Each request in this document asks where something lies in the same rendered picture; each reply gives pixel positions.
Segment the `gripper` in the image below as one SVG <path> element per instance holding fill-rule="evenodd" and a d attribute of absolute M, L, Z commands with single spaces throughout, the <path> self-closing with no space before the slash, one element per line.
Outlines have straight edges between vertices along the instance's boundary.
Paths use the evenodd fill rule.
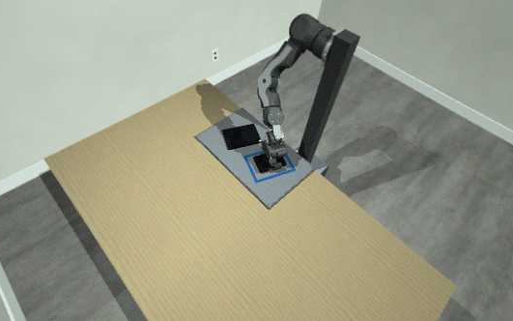
<path fill-rule="evenodd" d="M 264 150 L 264 153 L 261 153 L 260 155 L 266 154 L 269 159 L 270 166 L 273 166 L 273 168 L 269 169 L 269 172 L 280 169 L 282 167 L 282 163 L 276 162 L 276 159 L 283 158 L 288 154 L 285 142 L 283 141 L 270 146 L 269 143 L 267 144 L 267 142 L 263 140 L 261 148 Z"/>

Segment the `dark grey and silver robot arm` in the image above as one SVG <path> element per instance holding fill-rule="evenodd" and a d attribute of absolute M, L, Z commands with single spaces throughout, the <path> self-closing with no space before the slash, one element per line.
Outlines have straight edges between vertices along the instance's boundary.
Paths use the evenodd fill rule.
<path fill-rule="evenodd" d="M 336 36 L 345 30 L 340 28 L 335 31 L 317 21 L 309 14 L 296 16 L 289 28 L 289 40 L 284 42 L 258 78 L 258 98 L 261 107 L 264 108 L 262 120 L 268 126 L 264 140 L 270 146 L 284 141 L 284 134 L 281 130 L 283 114 L 281 107 L 279 107 L 281 102 L 277 93 L 281 84 L 280 74 L 285 69 L 291 68 L 306 49 L 320 58 L 322 60 L 321 66 L 324 67 L 334 35 Z"/>

